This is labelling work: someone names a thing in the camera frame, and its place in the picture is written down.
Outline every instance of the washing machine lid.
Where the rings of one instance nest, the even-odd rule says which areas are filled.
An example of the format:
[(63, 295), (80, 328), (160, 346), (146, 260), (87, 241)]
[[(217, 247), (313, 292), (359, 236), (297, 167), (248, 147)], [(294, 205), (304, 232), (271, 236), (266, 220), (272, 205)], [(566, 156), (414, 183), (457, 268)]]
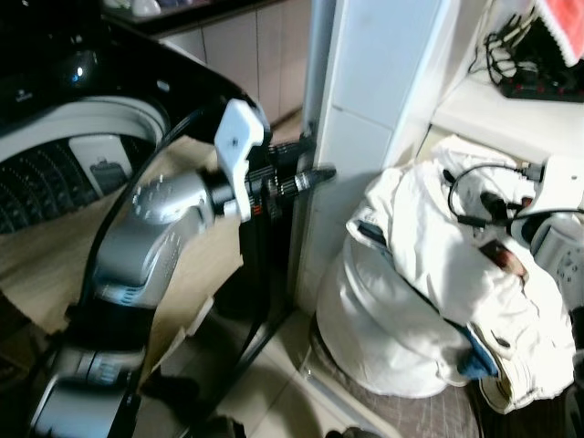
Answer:
[[(244, 90), (200, 61), (102, 19), (99, 5), (0, 2), (0, 136), (44, 111), (96, 96), (143, 100), (166, 113), (170, 126), (212, 101), (244, 99), (256, 107)], [(222, 114), (208, 114), (197, 132), (187, 133), (213, 141)]]
[(10, 45), (73, 26), (96, 24), (101, 15), (99, 0), (3, 0), (0, 11), (0, 37)]

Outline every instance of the washing machine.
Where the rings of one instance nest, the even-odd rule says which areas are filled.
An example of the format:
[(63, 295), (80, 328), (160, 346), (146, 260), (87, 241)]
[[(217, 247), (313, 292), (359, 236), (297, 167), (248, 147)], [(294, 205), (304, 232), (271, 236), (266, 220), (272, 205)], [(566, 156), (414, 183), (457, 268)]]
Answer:
[[(229, 80), (128, 28), (99, 0), (5, 0), (0, 13), (0, 234), (122, 186), (162, 135)], [(188, 132), (211, 141), (221, 111)]]

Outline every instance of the white tile wall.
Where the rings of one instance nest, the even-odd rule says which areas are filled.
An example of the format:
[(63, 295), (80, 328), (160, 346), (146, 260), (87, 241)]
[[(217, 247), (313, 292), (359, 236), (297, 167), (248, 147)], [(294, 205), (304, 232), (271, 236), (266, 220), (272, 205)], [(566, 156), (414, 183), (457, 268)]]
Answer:
[(306, 269), (314, 273), (324, 273), (340, 251), (347, 231), (343, 223), (335, 222), (334, 217), (313, 211), (307, 238)]
[[(422, 106), (425, 112), (414, 114), (412, 100), (423, 100), (424, 93), (412, 91), (429, 71), (433, 51), (447, 56), (438, 36), (449, 26), (445, 11), (457, 9), (454, 3), (459, 5), (457, 0), (420, 0), (416, 7), (386, 0), (337, 2), (334, 28), (339, 32), (333, 32), (331, 41), (334, 58), (328, 63), (316, 162), (334, 164), (338, 176), (315, 193), (302, 244), (297, 303), (309, 314), (318, 288), (302, 288), (312, 284), (311, 277), (339, 248), (339, 240), (326, 237), (329, 229), (344, 224), (368, 183), (385, 166), (415, 151), (423, 138), (433, 107), (425, 111)], [(442, 80), (435, 84), (438, 89)]]
[(333, 104), (394, 129), (439, 4), (347, 0)]
[(344, 224), (359, 204), (367, 184), (379, 173), (391, 131), (331, 108), (321, 138), (317, 162), (333, 164), (337, 177), (316, 191), (312, 205)]

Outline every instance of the tiled floor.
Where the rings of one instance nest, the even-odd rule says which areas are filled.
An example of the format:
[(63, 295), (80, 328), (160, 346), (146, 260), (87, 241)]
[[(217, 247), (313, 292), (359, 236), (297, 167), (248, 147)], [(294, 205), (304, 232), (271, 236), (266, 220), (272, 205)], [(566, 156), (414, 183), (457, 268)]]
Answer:
[[(307, 352), (308, 322), (299, 311), (288, 318), (216, 412), (242, 423), (249, 438), (323, 438), (330, 430), (344, 431), (351, 425), (399, 437), (334, 382), (321, 380), (327, 387), (323, 391), (297, 370)], [(171, 358), (171, 366), (177, 370), (185, 360), (180, 374), (188, 374), (189, 364), (196, 360), (193, 356), (183, 352)], [(183, 427), (162, 403), (143, 404), (135, 437), (171, 438), (182, 433)]]
[(282, 120), (277, 124), (273, 131), (272, 143), (282, 141), (298, 140), (300, 137), (300, 121), (302, 120), (302, 111), (293, 114), (288, 119)]

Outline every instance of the black cable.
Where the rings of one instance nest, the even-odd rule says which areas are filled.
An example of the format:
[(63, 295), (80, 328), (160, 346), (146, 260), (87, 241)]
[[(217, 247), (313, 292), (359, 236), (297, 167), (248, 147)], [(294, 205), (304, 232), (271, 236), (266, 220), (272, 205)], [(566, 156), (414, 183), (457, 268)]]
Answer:
[(466, 70), (466, 72), (469, 75), (472, 75), (474, 73), (476, 73), (477, 71), (480, 71), (481, 69), (477, 69), (477, 70), (473, 70), (473, 67), (475, 66), (475, 64), (478, 62), (478, 44), (476, 44), (474, 46), (474, 58), (473, 58), (473, 62), (471, 62), (471, 65), (468, 66), (468, 69)]
[(507, 164), (500, 164), (500, 163), (491, 162), (491, 163), (478, 164), (478, 165), (473, 166), (469, 169), (466, 169), (464, 172), (462, 172), (460, 175), (458, 175), (454, 179), (452, 185), (450, 186), (450, 192), (448, 192), (448, 209), (454, 215), (454, 217), (456, 218), (456, 221), (459, 224), (466, 224), (466, 225), (484, 228), (487, 225), (508, 226), (508, 225), (512, 224), (514, 221), (518, 221), (520, 219), (528, 219), (530, 217), (539, 217), (539, 216), (545, 216), (545, 215), (556, 214), (556, 213), (584, 214), (584, 210), (579, 209), (579, 208), (558, 208), (558, 209), (553, 209), (553, 210), (540, 210), (537, 212), (527, 213), (527, 214), (519, 213), (519, 214), (515, 215), (514, 217), (511, 217), (509, 219), (505, 219), (503, 221), (492, 221), (492, 220), (484, 219), (482, 217), (469, 216), (466, 214), (457, 213), (454, 210), (454, 206), (453, 206), (453, 196), (454, 196), (454, 193), (456, 192), (456, 188), (458, 187), (458, 184), (470, 172), (476, 171), (478, 169), (484, 169), (484, 168), (506, 169), (508, 171), (520, 173), (522, 175), (524, 174), (523, 170), (518, 169), (516, 167), (512, 167), (512, 166), (509, 166)]
[[(521, 29), (522, 22), (521, 16), (513, 14), (509, 20), (501, 27), (497, 32), (492, 32), (485, 37), (485, 59), (486, 59), (486, 69), (489, 74), (489, 78), (494, 85), (498, 86), (503, 79), (509, 79), (510, 77), (506, 75), (507, 71), (515, 70), (516, 72), (521, 70), (520, 63), (515, 57), (515, 51), (513, 47), (520, 41), (528, 32), (530, 24)], [(508, 40), (505, 40), (513, 31), (521, 29), (515, 35), (511, 36)], [(507, 54), (506, 58), (496, 59), (494, 51), (496, 49), (504, 50)], [(503, 62), (512, 63), (513, 67), (502, 68), (500, 66)], [(500, 79), (495, 78), (494, 73), (500, 76)]]
[(460, 183), (460, 181), (466, 175), (468, 175), (470, 172), (474, 172), (474, 171), (477, 171), (479, 169), (485, 169), (485, 168), (486, 169), (506, 169), (508, 171), (521, 173), (520, 169), (509, 166), (508, 164), (500, 164), (497, 162), (488, 162), (488, 163), (484, 163), (484, 164), (477, 164), (476, 166), (473, 166), (469, 169), (466, 169), (464, 172), (462, 172), (460, 175), (458, 175), (454, 179), (454, 182), (452, 183), (452, 185), (450, 186), (450, 192), (448, 192), (448, 209), (452, 212), (452, 214), (454, 215), (456, 220), (461, 224), (469, 224), (469, 222), (477, 222), (477, 225), (475, 225), (475, 226), (481, 226), (479, 223), (482, 223), (482, 222), (484, 222), (484, 224), (482, 226), (488, 225), (489, 223), (492, 224), (492, 221), (488, 221), (486, 219), (482, 219), (482, 218), (479, 218), (476, 216), (467, 216), (465, 214), (459, 214), (454, 210), (454, 206), (453, 206), (453, 196), (454, 196), (454, 193), (456, 192), (456, 188), (458, 187), (458, 184)]
[(122, 206), (132, 196), (134, 188), (135, 188), (136, 184), (138, 183), (138, 181), (140, 180), (140, 178), (142, 177), (142, 175), (144, 174), (144, 172), (146, 172), (146, 170), (152, 164), (154, 159), (156, 157), (158, 157), (158, 155), (162, 151), (166, 150), (166, 148), (168, 148), (168, 146), (170, 146), (171, 143), (174, 140), (176, 140), (177, 137), (179, 137), (181, 134), (183, 134), (183, 132), (188, 127), (190, 127), (193, 123), (198, 121), (207, 112), (209, 112), (211, 110), (218, 110), (221, 105), (222, 104), (219, 101), (216, 101), (214, 103), (209, 103), (206, 105), (202, 105), (201, 107), (199, 107), (198, 109), (196, 109), (195, 111), (193, 111), (189, 115), (187, 115), (180, 122), (178, 122), (174, 126), (174, 128), (172, 128), (170, 131), (168, 131), (162, 137), (156, 150), (151, 154), (151, 156), (148, 158), (148, 160), (146, 160), (146, 162), (144, 162), (144, 164), (140, 167), (140, 169), (132, 175), (132, 177), (130, 178), (130, 180), (126, 184), (126, 187), (120, 193), (120, 196), (118, 196), (115, 203), (109, 209), (105, 218), (101, 222), (101, 225), (99, 226), (99, 229), (95, 234), (95, 237), (93, 238), (93, 242), (91, 243), (91, 248), (89, 249), (88, 260), (87, 260), (87, 263), (85, 264), (85, 271), (83, 273), (83, 282), (81, 283), (81, 294), (79, 297), (78, 306), (83, 306), (84, 304), (87, 304), (90, 297), (92, 296), (91, 283), (92, 283), (93, 272), (95, 269), (95, 264), (97, 261), (99, 246), (101, 245), (101, 242), (103, 241), (103, 238), (105, 237), (106, 233), (110, 229), (110, 226), (113, 223), (114, 219), (116, 218), (116, 216), (120, 212)]

